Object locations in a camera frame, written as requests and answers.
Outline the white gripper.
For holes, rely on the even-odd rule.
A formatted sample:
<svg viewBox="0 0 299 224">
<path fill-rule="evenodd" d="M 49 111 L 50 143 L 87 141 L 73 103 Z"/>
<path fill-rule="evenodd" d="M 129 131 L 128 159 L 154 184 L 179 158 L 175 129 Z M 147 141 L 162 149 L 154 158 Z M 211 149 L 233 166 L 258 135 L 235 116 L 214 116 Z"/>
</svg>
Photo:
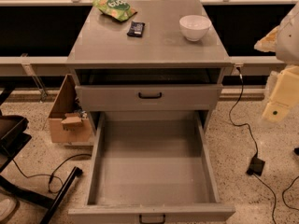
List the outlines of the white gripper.
<svg viewBox="0 0 299 224">
<path fill-rule="evenodd" d="M 261 52 L 275 52 L 277 46 L 278 27 L 258 40 L 254 48 Z M 299 104 L 299 66 L 287 66 L 277 75 L 262 117 L 270 122 L 282 121 L 290 111 Z"/>
</svg>

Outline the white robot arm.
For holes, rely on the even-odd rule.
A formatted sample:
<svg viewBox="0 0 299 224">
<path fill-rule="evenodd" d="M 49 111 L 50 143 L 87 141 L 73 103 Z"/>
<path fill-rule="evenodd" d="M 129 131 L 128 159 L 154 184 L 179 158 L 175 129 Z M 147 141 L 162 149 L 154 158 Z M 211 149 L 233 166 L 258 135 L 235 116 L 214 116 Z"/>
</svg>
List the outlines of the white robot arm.
<svg viewBox="0 0 299 224">
<path fill-rule="evenodd" d="M 277 82 L 263 111 L 264 119 L 282 121 L 299 103 L 299 2 L 280 25 L 260 39 L 254 48 L 275 52 L 277 59 L 287 64 L 277 75 Z"/>
</svg>

